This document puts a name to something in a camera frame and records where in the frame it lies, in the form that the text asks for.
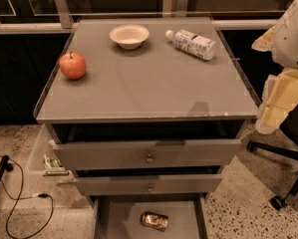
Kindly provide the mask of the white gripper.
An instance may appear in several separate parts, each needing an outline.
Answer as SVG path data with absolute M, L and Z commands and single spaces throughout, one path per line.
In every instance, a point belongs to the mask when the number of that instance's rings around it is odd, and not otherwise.
M 293 1 L 275 27 L 269 28 L 251 45 L 259 52 L 268 52 L 271 47 L 273 61 L 289 68 L 278 76 L 269 75 L 264 84 L 255 124 L 262 134 L 278 129 L 298 105 L 298 0 Z

